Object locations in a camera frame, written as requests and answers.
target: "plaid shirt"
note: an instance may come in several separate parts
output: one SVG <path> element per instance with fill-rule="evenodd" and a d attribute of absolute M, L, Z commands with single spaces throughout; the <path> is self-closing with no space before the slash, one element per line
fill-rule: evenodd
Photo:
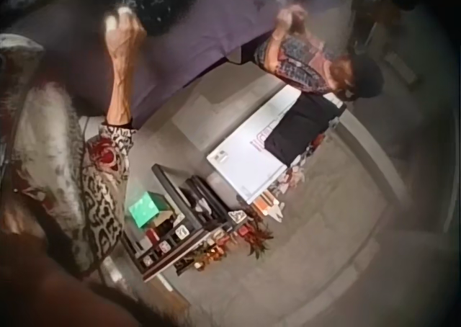
<path fill-rule="evenodd" d="M 255 51 L 254 60 L 264 68 L 267 46 L 270 38 L 261 44 Z M 325 94 L 331 91 L 323 77 L 308 65 L 319 49 L 307 40 L 300 40 L 287 35 L 280 46 L 279 63 L 275 75 L 285 83 L 307 93 Z M 332 60 L 333 55 L 322 50 L 326 59 Z"/>

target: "animal print shirt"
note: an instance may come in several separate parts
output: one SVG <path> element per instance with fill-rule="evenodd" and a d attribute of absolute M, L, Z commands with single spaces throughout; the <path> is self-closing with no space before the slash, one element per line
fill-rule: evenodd
<path fill-rule="evenodd" d="M 54 83 L 31 89 L 24 103 L 14 145 L 14 187 L 57 222 L 82 274 L 92 272 L 122 236 L 134 132 L 102 124 L 98 136 L 85 143 L 69 95 Z"/>

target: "black cap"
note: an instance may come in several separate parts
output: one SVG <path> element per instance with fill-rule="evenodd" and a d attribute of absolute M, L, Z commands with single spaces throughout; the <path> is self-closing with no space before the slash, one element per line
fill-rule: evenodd
<path fill-rule="evenodd" d="M 352 72 L 354 74 L 354 99 L 373 98 L 381 94 L 384 77 L 376 62 L 365 54 L 352 55 Z"/>

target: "person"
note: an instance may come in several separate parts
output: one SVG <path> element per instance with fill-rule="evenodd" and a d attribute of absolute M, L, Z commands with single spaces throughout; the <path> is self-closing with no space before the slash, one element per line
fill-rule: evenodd
<path fill-rule="evenodd" d="M 333 92 L 343 100 L 376 97 L 384 83 L 376 62 L 366 55 L 336 57 L 304 25 L 299 5 L 282 9 L 270 37 L 254 53 L 254 62 L 305 93 Z"/>
<path fill-rule="evenodd" d="M 2 187 L 0 230 L 42 239 L 50 256 L 78 278 L 102 263 L 124 227 L 127 155 L 135 133 L 130 93 L 146 32 L 129 8 L 119 8 L 116 16 L 106 18 L 105 32 L 112 96 L 98 136 L 87 143 L 71 97 L 32 63 L 41 47 L 19 35 L 0 35 L 2 127 L 19 118 L 10 184 Z M 15 112 L 11 105 L 23 93 L 22 110 Z"/>
<path fill-rule="evenodd" d="M 39 238 L 0 233 L 0 244 L 2 326 L 180 326 L 113 287 L 72 277 L 46 254 Z"/>

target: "black cloth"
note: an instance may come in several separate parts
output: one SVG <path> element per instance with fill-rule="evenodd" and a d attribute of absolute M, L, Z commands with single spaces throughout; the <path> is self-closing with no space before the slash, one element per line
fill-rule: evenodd
<path fill-rule="evenodd" d="M 302 93 L 264 141 L 264 147 L 290 166 L 309 143 L 328 129 L 329 122 L 345 109 L 344 104 L 338 108 L 321 95 Z"/>

